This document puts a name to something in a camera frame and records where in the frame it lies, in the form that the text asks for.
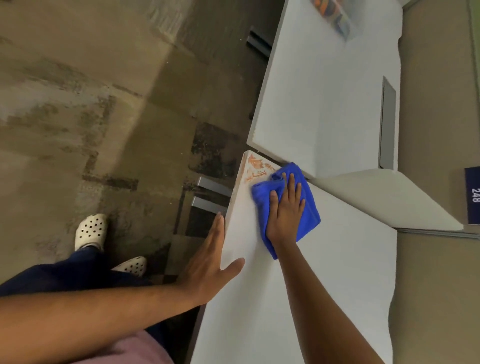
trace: blue sign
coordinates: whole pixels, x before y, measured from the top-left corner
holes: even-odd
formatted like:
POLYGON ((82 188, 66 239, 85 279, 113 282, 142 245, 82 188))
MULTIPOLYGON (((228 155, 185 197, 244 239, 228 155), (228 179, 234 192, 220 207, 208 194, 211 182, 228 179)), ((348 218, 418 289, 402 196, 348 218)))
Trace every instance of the blue sign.
POLYGON ((480 225, 480 167, 465 168, 468 223, 480 225))

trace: microfiber cloth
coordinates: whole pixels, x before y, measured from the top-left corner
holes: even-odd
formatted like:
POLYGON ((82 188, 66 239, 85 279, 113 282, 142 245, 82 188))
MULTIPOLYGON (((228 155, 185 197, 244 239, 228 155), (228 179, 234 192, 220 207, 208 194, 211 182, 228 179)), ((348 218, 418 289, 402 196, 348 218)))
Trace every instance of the microfiber cloth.
POLYGON ((301 183, 301 199, 305 199, 305 209, 300 219, 299 228, 297 231, 297 241, 307 235, 313 228, 320 224, 320 215, 315 201, 313 199, 310 187, 303 176, 300 168, 295 163, 289 163, 273 173, 269 181, 259 182, 252 186, 252 197, 258 209, 258 222, 260 223, 260 232, 262 239, 273 259, 277 259, 275 249, 272 243, 267 238, 265 231, 267 228, 268 214, 270 213, 270 191, 275 190, 278 195, 278 200, 282 198, 283 190, 285 188, 285 181, 282 173, 287 175, 287 179, 291 173, 295 177, 295 186, 301 183))

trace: white crocs shoe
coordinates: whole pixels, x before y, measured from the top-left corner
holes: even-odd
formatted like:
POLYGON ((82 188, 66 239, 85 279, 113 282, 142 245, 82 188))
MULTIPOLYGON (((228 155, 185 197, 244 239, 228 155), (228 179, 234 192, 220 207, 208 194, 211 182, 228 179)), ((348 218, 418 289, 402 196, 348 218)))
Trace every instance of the white crocs shoe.
POLYGON ((134 276, 142 277, 147 270, 147 259, 144 256, 137 256, 117 265, 112 270, 132 273, 134 276))
POLYGON ((75 233, 75 251, 86 246, 95 246, 103 251, 107 225, 105 214, 90 215, 83 220, 75 233))

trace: person's left arm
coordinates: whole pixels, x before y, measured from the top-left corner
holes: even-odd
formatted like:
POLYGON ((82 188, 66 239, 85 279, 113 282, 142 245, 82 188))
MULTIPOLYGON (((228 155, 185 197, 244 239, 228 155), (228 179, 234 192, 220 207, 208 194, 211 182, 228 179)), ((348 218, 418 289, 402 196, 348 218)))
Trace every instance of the person's left arm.
POLYGON ((0 298, 0 363, 57 364, 80 359, 211 300, 242 269, 220 270, 224 221, 171 285, 35 293, 0 298))

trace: jeans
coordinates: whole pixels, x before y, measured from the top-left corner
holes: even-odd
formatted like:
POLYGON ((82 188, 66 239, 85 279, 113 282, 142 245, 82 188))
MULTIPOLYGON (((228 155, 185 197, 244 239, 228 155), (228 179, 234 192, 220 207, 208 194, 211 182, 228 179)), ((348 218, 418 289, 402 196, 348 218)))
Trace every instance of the jeans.
MULTIPOLYGON (((150 286, 149 280, 131 273, 110 270, 105 254, 93 246, 74 252, 55 264, 30 267, 0 285, 0 297, 37 292, 83 291, 113 287, 150 286)), ((145 329, 164 345, 164 327, 157 323, 145 329)))

